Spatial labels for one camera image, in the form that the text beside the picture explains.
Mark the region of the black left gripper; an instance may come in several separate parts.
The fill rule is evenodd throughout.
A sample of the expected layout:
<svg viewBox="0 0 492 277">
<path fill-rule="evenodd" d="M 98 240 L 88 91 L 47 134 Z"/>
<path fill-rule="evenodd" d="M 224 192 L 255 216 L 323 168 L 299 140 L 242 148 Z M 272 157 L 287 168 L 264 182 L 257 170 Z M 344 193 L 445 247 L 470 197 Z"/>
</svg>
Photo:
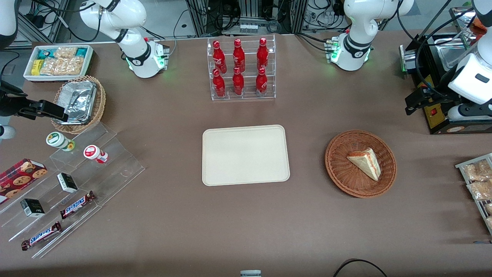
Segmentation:
<svg viewBox="0 0 492 277">
<path fill-rule="evenodd" d="M 450 103 L 453 107 L 457 103 L 457 93 L 446 85 L 437 87 L 421 86 L 405 98 L 407 116 L 410 116 L 418 109 L 430 107 L 432 105 Z"/>
</svg>

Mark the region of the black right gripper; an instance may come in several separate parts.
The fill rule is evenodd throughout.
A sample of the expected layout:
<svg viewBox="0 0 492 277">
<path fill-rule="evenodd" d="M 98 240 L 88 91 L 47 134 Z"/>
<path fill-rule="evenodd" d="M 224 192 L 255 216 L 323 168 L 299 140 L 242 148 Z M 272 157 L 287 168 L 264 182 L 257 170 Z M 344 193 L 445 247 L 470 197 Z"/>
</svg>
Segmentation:
<svg viewBox="0 0 492 277">
<path fill-rule="evenodd" d="M 68 121 L 68 114 L 65 113 L 63 107 L 47 100 L 28 100 L 20 88 L 6 81 L 1 81 L 0 115 L 1 117 L 9 117 L 15 114 L 30 120 L 48 117 L 62 122 Z"/>
</svg>

